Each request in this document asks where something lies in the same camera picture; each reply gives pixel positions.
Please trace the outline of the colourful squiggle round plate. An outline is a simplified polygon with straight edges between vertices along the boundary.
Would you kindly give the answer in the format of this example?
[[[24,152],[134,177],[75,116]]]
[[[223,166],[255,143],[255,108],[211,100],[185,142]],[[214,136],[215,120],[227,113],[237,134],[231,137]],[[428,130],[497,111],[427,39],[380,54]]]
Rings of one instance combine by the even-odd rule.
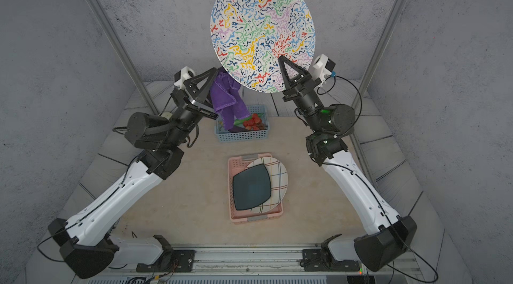
[[[223,68],[256,92],[285,89],[279,57],[304,69],[313,61],[315,25],[305,0],[215,0],[210,24]]]

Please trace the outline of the dark teal square plate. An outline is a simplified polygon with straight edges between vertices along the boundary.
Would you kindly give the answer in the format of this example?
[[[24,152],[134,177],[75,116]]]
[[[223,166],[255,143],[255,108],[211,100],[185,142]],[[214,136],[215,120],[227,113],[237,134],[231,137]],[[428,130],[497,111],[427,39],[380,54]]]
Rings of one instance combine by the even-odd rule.
[[[251,166],[232,180],[232,198],[237,211],[260,207],[271,198],[271,179],[264,164]]]

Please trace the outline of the white plaid striped round plate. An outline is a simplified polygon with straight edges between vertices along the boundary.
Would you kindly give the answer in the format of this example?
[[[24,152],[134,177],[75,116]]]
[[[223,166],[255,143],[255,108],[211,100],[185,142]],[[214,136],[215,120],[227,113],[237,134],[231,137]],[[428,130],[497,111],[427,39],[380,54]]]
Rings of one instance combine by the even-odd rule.
[[[268,213],[281,204],[287,192],[289,184],[287,170],[283,163],[274,157],[258,158],[247,166],[247,170],[256,166],[264,166],[267,170],[264,177],[269,176],[270,196],[266,201],[249,210],[252,213]]]

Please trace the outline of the purple microfiber cloth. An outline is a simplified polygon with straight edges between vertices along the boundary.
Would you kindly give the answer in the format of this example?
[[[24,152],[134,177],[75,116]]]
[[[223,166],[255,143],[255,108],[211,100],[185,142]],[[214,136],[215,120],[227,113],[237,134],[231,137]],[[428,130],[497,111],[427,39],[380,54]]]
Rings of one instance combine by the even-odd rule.
[[[245,119],[250,116],[250,112],[240,97],[240,83],[223,67],[218,71],[210,91],[212,105],[215,112],[221,117],[224,129],[231,130],[235,126],[236,119]]]

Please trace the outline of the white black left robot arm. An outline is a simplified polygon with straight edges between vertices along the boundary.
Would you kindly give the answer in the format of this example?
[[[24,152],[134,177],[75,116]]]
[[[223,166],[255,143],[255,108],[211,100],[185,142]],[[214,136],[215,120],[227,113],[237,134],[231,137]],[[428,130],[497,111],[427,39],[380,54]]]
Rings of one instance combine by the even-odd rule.
[[[210,91],[219,69],[195,74],[185,67],[175,75],[172,91],[176,109],[169,116],[135,112],[126,125],[125,139],[141,152],[125,173],[86,208],[48,227],[65,263],[80,279],[92,278],[110,267],[137,265],[140,271],[169,271],[175,267],[174,249],[161,235],[122,239],[112,235],[118,220],[146,193],[180,166],[182,144],[202,118],[217,119]]]

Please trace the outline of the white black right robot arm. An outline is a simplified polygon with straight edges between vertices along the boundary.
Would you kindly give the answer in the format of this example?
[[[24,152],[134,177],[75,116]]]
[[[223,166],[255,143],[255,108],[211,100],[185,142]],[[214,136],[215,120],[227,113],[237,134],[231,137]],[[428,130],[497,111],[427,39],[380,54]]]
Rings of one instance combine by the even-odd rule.
[[[333,70],[334,62],[321,55],[311,70],[306,70],[280,56],[278,64],[285,85],[283,100],[294,102],[297,118],[312,130],[306,137],[310,159],[337,183],[365,230],[364,235],[352,241],[334,235],[322,242],[320,249],[305,250],[300,265],[306,271],[343,271],[360,265],[364,275],[388,267],[393,275],[415,279],[398,269],[395,260],[414,252],[411,242],[418,229],[416,222],[386,202],[344,143],[343,137],[353,132],[359,114],[346,104],[326,106],[317,93],[328,78],[339,78]]]

